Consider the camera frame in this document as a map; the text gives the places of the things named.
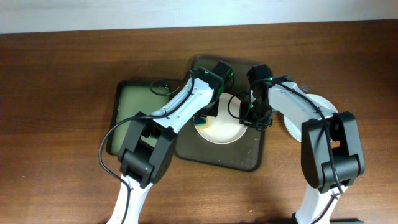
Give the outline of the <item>green yellow sponge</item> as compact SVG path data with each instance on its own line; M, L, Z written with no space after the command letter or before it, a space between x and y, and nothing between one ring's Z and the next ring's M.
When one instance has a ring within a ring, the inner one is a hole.
M199 117L194 121L197 129L206 129L209 126L207 117Z

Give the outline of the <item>pink plate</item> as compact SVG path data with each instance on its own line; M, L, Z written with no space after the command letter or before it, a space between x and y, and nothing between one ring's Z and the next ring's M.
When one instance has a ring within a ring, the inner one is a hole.
M223 93L219 98L217 117L208 116L205 125L194 125L196 131L205 140L214 144L231 144L246 132L247 127L228 113L230 111L237 116L241 104L238 98L233 98L228 104L231 97L231 94Z

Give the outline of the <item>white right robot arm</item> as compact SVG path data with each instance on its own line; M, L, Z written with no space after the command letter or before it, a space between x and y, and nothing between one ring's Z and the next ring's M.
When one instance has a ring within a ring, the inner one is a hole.
M322 106L290 77L274 77L265 64L253 66L247 78L248 100L241 103L239 122L263 131L278 111L301 132L301 168L307 189L290 222L329 223L338 199L365 170L356 118Z

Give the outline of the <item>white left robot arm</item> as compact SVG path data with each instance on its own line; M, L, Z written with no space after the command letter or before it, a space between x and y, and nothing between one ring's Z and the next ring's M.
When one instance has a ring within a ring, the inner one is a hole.
M218 114L218 100L233 78L233 69L220 61L212 70L187 72L187 83L165 106L146 115L138 112L114 126L129 123L120 150L120 175L105 171L121 183L109 223L137 223L150 188L169 168L178 132L190 120L204 126L207 116Z

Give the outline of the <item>dark brown serving tray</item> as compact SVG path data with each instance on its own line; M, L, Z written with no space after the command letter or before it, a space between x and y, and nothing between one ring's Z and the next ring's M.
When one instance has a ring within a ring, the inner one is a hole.
M238 98L242 102L245 98L243 92L249 90L246 74L253 66L260 65L261 62L199 54L192 58L191 67L212 70L220 61L230 65L234 72L233 87L225 92L232 95L228 104L233 98ZM230 111L228 113L233 118L239 115L235 116ZM265 131L260 132L247 127L244 135L237 141L231 144L214 144L202 138L196 131L193 120L190 120L178 133L175 155L188 161L252 172L261 164L265 136Z

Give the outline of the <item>black soapy water container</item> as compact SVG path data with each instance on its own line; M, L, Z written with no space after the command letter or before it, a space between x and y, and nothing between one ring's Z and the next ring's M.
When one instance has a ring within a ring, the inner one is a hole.
M150 90L151 83L137 80L124 80L118 83L110 128L123 119L136 115L138 112L149 115L169 102L169 95L156 95ZM170 86L165 82L153 84L152 90L159 94L168 94L171 92ZM120 125L109 136L106 143L106 152L109 155L117 156L129 124L130 121Z

